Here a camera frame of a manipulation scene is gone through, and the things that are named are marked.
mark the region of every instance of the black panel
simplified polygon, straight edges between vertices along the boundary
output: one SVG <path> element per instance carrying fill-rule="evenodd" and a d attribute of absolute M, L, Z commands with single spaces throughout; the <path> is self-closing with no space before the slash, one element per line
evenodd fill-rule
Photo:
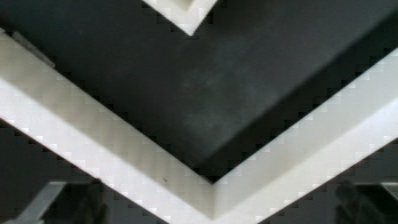
<path fill-rule="evenodd" d="M 217 180 L 398 46 L 395 19 L 375 29 L 397 6 L 221 1 L 194 37 L 139 0 L 2 0 L 0 15 L 66 77 Z"/>
<path fill-rule="evenodd" d="M 50 181 L 88 183 L 86 172 L 0 120 L 0 223 L 15 219 Z"/>

